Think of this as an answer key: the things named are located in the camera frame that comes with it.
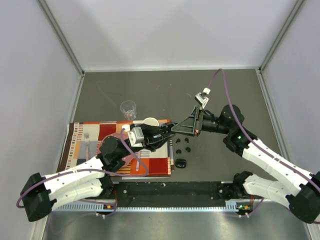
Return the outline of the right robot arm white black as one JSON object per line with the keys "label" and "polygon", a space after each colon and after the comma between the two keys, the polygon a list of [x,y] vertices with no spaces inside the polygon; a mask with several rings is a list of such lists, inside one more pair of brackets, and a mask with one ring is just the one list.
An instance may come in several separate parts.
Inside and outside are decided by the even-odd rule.
{"label": "right robot arm white black", "polygon": [[234,177],[233,192],[239,198],[256,195],[279,203],[299,220],[318,223],[320,215],[320,175],[289,162],[242,126],[244,116],[235,105],[223,107],[220,116],[196,106],[192,114],[172,127],[172,132],[198,136],[202,131],[225,134],[223,143],[233,153],[257,165],[275,180],[250,172]]}

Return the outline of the black round earbud case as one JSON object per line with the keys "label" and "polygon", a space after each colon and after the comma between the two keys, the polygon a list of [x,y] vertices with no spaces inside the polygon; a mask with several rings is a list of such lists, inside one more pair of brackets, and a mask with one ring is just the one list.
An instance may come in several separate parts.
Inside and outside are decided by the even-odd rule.
{"label": "black round earbud case", "polygon": [[162,135],[171,135],[172,132],[172,125],[162,125],[161,126],[161,134]]}

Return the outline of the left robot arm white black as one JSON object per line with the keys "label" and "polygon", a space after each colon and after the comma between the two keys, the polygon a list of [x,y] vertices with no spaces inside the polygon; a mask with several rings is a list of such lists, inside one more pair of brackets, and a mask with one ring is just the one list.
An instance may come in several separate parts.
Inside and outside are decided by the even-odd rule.
{"label": "left robot arm white black", "polygon": [[29,222],[48,216],[53,210],[74,201],[101,196],[109,198],[114,191],[111,176],[119,176],[124,158],[137,152],[155,152],[175,134],[173,122],[152,126],[146,123],[125,125],[119,136],[107,136],[99,153],[91,159],[49,175],[31,175],[20,192],[16,206],[24,209]]}

